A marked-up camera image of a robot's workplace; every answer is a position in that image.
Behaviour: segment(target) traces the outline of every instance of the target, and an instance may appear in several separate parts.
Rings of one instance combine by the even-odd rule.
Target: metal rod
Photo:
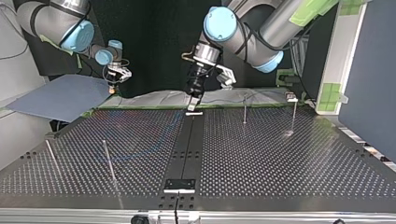
[[[245,95],[245,99],[244,99],[244,108],[245,108],[245,111],[244,111],[244,124],[248,123],[248,121],[247,121],[247,119],[248,119],[248,105],[247,105],[247,100],[248,100],[248,98],[247,98],[247,96]]]
[[[298,104],[298,102],[295,102],[295,103],[294,103],[293,121],[292,121],[292,123],[291,123],[291,131],[292,131],[292,132],[294,132],[294,121],[296,120],[297,104]]]
[[[50,141],[46,140],[46,144],[49,149],[50,156],[52,157],[53,160],[56,160],[55,153],[53,152],[52,146],[50,145]]]
[[[106,140],[103,140],[103,148],[105,149],[105,153],[106,153],[106,157],[107,157],[107,162],[108,162],[108,167],[110,168],[111,176],[113,177],[113,180],[114,180],[114,181],[117,181],[116,175],[115,175],[114,169],[113,169],[113,162],[111,161],[111,159],[110,159],[110,153],[108,152]]]

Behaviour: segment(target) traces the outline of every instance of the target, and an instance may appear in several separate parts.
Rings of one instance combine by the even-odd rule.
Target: metal frame
[[[130,223],[133,216],[148,217],[150,224],[175,223],[173,212],[138,212],[133,210],[65,210],[65,209],[0,209],[0,223]],[[178,212],[180,223],[251,223],[289,224],[310,223],[328,224],[337,219],[346,223],[394,223],[394,214],[363,213],[213,213]]]
[[[80,123],[81,120],[78,120],[72,126],[77,126]],[[0,223],[11,221],[13,223],[129,223],[130,219],[135,215],[150,217],[150,223],[173,223],[175,210],[177,210],[177,215],[181,223],[198,223],[198,221],[200,223],[290,223],[291,221],[329,223],[334,222],[338,218],[342,218],[345,221],[354,221],[354,223],[373,221],[378,223],[392,223],[396,221],[395,201],[392,199],[279,199],[274,197],[264,200],[244,197],[240,197],[239,199],[204,198],[199,191],[199,186],[203,160],[202,145],[206,123],[205,112],[203,116],[198,115],[184,118],[183,126],[179,128],[179,138],[174,145],[174,154],[167,165],[163,179],[163,186],[166,179],[196,179],[197,190],[193,194],[163,193],[152,199],[135,196],[76,196],[63,198],[24,196],[16,198],[12,195],[3,195],[0,197],[0,200],[3,206],[5,204],[7,205],[7,208],[0,208]],[[360,147],[342,133],[342,131],[335,127],[332,127],[332,129],[336,136],[343,138],[343,144],[347,148]],[[33,152],[41,152],[42,150],[47,150],[45,143],[31,151],[32,157],[34,156]],[[359,151],[354,153],[360,155],[368,152]],[[375,157],[369,157],[369,154],[366,154],[363,160],[381,175],[388,177],[396,183],[395,174]],[[14,171],[26,162],[27,160],[13,162],[7,169],[0,172],[0,176]],[[32,207],[34,209],[21,209],[22,207]],[[141,209],[145,209],[147,212],[138,212]],[[321,213],[313,211],[348,211],[348,213]]]

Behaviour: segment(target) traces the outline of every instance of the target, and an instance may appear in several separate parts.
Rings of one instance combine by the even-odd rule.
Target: metal post
[[[247,100],[248,100],[248,98],[247,98],[247,96],[245,95],[245,99],[244,99],[244,108],[245,108],[245,111],[244,111],[244,124],[248,123],[248,122],[247,122],[247,118],[248,118],[248,105],[247,105]]]
[[[52,146],[50,145],[50,141],[46,140],[46,144],[49,149],[50,156],[52,157],[53,160],[56,160],[55,153],[53,152]]]
[[[106,153],[106,157],[107,157],[107,162],[108,162],[108,167],[110,168],[111,176],[113,177],[113,180],[116,182],[116,181],[117,181],[117,178],[116,178],[116,175],[115,175],[115,173],[114,173],[113,162],[112,162],[111,159],[110,159],[110,153],[108,152],[106,140],[103,140],[103,148],[105,149],[105,153]]]

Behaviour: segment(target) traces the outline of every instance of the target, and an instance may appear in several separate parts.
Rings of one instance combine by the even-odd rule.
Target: green tape
[[[304,0],[289,21],[298,26],[306,26],[331,1],[332,0]]]
[[[341,84],[339,83],[324,83],[320,95],[318,111],[334,112],[340,101],[340,90]]]
[[[44,36],[44,35],[40,35],[40,39],[41,39],[42,42],[47,42],[47,43],[51,44],[53,47],[55,47],[56,49],[59,49],[59,50],[61,50],[61,51],[64,51],[64,52],[70,54],[70,56],[73,55],[73,51],[71,51],[71,50],[65,50],[65,49],[59,48],[59,46],[57,46],[55,43],[53,43],[52,40],[50,40],[49,38],[47,38],[47,37]]]
[[[341,4],[340,16],[359,15],[364,0],[343,0]]]
[[[81,59],[79,58],[79,55],[77,55],[77,66],[80,69],[82,68]]]
[[[277,69],[276,72],[276,85],[277,86],[293,86],[292,83],[286,83],[280,80],[280,76],[294,77],[294,69]]]
[[[323,8],[319,11],[320,16],[324,16],[332,7],[337,4],[339,0],[329,0],[326,5],[323,6]]]

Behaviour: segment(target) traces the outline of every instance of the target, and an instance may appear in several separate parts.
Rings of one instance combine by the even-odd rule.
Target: silver cylinder
[[[89,8],[88,0],[51,0],[50,3],[67,8],[81,15],[85,15]]]
[[[212,63],[216,63],[218,61],[220,55],[220,50],[210,47],[209,45],[199,43],[195,47],[194,56],[208,60]]]
[[[260,31],[267,43],[275,48],[282,48],[304,28],[290,22],[291,16],[296,12],[303,1],[304,0],[285,0],[275,10]],[[218,21],[232,22],[232,19],[225,17],[221,19],[218,18]],[[254,35],[252,35],[247,42],[247,51],[245,48],[242,49],[241,47],[244,44],[245,37],[248,37],[249,33],[249,28],[247,28],[245,24],[238,22],[236,25],[236,32],[233,36],[225,41],[218,41],[217,43],[230,52],[235,53],[241,59],[246,58],[247,52],[247,62],[258,69],[269,62],[278,60],[279,52],[267,48]]]
[[[282,48],[304,27],[296,25],[290,18],[304,0],[285,0],[260,28],[262,38],[271,46]]]

